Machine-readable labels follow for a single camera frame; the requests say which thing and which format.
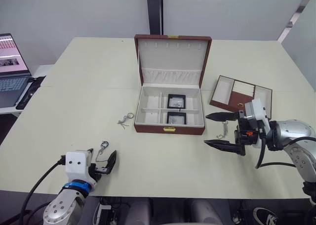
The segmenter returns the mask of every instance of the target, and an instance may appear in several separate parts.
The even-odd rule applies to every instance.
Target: wall
[[[301,0],[163,0],[164,33],[277,40]]]
[[[73,37],[149,34],[147,0],[0,0],[0,3],[0,33],[14,36],[31,70],[38,65],[54,64]]]
[[[316,0],[309,1],[282,45],[316,91]]]

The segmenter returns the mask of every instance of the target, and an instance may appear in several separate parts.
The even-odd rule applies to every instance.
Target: box lid
[[[141,83],[201,87],[211,37],[135,35]]]

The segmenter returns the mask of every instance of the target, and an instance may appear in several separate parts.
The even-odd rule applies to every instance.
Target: laptop screen
[[[28,74],[29,70],[11,34],[0,34],[0,76]]]

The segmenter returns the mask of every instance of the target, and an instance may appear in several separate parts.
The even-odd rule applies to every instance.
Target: black laptop
[[[0,34],[0,108],[17,103],[31,76],[11,34]]]

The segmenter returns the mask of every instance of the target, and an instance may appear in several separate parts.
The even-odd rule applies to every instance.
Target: open jewelry box
[[[142,84],[134,123],[137,132],[204,132],[200,86],[211,41],[211,37],[135,35]],[[169,94],[185,95],[185,109],[167,108]],[[168,112],[186,113],[186,124],[168,124]]]
[[[237,112],[245,110],[245,104],[260,99],[268,119],[271,119],[272,90],[233,78],[219,76],[210,105]]]

